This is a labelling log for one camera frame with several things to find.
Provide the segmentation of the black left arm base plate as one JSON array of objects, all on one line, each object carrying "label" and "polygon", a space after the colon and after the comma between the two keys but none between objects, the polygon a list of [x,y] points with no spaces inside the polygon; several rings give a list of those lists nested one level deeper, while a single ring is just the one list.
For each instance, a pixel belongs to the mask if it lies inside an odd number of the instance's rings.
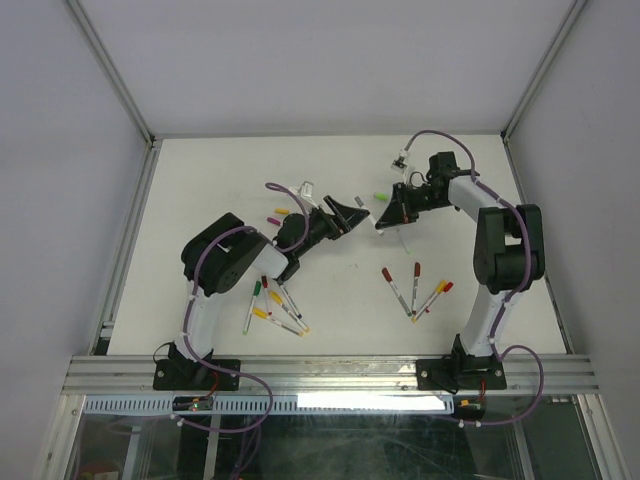
[{"label": "black left arm base plate", "polygon": [[153,379],[156,391],[217,391],[233,392],[239,389],[240,379],[237,373],[241,363],[237,359],[222,359],[213,362],[215,366],[233,370],[231,375],[210,369],[201,363],[190,360],[162,359],[157,362]]}]

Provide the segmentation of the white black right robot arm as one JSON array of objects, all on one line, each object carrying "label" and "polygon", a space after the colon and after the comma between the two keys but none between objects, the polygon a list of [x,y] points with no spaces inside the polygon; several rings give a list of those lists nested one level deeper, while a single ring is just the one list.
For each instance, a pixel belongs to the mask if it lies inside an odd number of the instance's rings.
[{"label": "white black right robot arm", "polygon": [[447,363],[450,381],[469,387],[483,374],[477,357],[499,356],[497,341],[511,309],[545,273],[542,211],[535,204],[510,204],[474,170],[461,169],[452,152],[440,152],[429,159],[422,184],[405,179],[392,186],[375,227],[409,225],[422,212],[447,207],[466,213],[476,224],[472,263],[478,293],[459,334],[464,353]]}]

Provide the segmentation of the brown cap marker pen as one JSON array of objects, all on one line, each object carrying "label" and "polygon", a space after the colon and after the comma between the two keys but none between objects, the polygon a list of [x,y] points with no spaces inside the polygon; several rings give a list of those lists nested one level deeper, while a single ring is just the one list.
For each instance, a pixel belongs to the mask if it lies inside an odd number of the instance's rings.
[{"label": "brown cap marker pen", "polygon": [[394,293],[396,299],[398,300],[399,304],[401,305],[404,313],[408,316],[411,317],[412,316],[412,311],[410,310],[407,302],[405,301],[404,297],[401,295],[397,285],[395,284],[389,270],[386,267],[383,267],[381,270],[381,273],[383,275],[383,277],[385,278],[385,280],[387,281],[387,283],[389,284],[392,292]]}]

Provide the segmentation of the grey cap whiteboard marker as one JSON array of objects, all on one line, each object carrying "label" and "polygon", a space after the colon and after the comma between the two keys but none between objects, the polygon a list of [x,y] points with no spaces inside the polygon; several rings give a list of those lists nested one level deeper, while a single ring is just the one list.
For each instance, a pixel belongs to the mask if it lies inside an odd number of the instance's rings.
[{"label": "grey cap whiteboard marker", "polygon": [[371,223],[372,227],[374,228],[375,232],[379,235],[379,236],[383,236],[384,235],[384,231],[381,229],[378,229],[376,227],[376,219],[373,216],[372,212],[369,210],[368,206],[364,203],[364,201],[359,197],[359,196],[355,196],[354,200],[357,204],[357,206],[362,209],[362,210],[367,210],[368,211],[368,220]]}]

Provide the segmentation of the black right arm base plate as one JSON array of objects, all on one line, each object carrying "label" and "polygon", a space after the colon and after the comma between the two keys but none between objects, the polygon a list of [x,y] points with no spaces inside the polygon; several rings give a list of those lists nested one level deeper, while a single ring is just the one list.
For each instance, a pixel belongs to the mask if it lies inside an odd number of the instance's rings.
[{"label": "black right arm base plate", "polygon": [[507,388],[503,365],[494,357],[446,355],[416,361],[417,387],[421,391],[500,391]]}]

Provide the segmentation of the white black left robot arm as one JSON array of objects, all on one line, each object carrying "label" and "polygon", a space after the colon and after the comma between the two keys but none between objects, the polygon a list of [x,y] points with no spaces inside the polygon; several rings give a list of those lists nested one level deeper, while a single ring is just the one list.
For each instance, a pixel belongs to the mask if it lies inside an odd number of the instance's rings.
[{"label": "white black left robot arm", "polygon": [[208,380],[210,366],[204,359],[213,351],[224,295],[249,269],[282,284],[299,270],[300,258],[311,248],[325,239],[339,239],[369,216],[368,210],[343,205],[329,195],[324,202],[327,211],[314,206],[287,215],[273,240],[228,212],[187,243],[181,261],[191,291],[174,341],[182,356],[174,375],[184,386],[194,389]]}]

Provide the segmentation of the white lime-tipped marker body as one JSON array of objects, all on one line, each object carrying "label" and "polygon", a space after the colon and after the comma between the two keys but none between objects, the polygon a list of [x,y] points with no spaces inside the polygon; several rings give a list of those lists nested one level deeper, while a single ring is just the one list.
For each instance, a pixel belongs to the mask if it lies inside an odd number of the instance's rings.
[{"label": "white lime-tipped marker body", "polygon": [[402,234],[401,234],[400,230],[396,230],[396,234],[397,234],[397,237],[398,237],[398,239],[399,239],[399,242],[400,242],[401,246],[403,247],[403,249],[404,249],[405,253],[406,253],[407,255],[411,255],[411,250],[410,250],[410,248],[408,247],[407,243],[405,242],[405,240],[404,240],[404,238],[403,238],[403,236],[402,236]]}]

